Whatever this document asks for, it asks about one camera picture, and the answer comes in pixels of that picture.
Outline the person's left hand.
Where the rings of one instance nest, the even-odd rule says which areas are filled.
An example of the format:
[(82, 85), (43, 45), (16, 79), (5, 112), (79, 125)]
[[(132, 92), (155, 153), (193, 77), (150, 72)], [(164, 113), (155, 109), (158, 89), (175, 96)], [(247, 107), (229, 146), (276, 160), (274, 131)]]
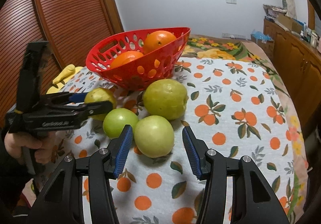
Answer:
[(23, 147), (34, 149), (35, 161), (46, 164), (51, 161), (55, 138), (55, 132), (48, 132), (48, 136), (42, 140), (38, 140), (28, 133), (7, 133), (4, 138), (4, 146), (8, 154), (20, 164), (24, 163), (22, 158)]

